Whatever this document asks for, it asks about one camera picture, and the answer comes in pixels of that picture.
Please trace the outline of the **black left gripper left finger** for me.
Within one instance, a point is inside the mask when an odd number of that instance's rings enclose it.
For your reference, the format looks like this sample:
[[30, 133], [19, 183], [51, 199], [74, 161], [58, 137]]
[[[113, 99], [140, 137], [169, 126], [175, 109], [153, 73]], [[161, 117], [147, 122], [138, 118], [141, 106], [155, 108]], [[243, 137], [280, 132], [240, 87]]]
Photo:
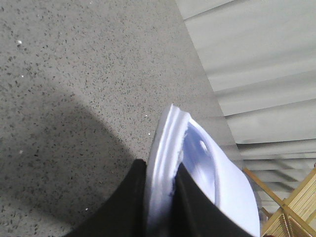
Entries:
[[136, 159], [110, 198], [67, 237], [141, 237], [146, 163]]

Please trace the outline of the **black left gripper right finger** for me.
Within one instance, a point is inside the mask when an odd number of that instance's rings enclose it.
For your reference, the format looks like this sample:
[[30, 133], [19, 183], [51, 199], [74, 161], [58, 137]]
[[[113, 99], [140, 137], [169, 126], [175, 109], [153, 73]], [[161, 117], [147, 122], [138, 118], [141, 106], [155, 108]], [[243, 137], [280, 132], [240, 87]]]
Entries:
[[246, 176], [239, 169], [225, 169], [211, 201], [187, 168], [180, 165], [171, 211], [173, 237], [255, 237], [257, 205]]

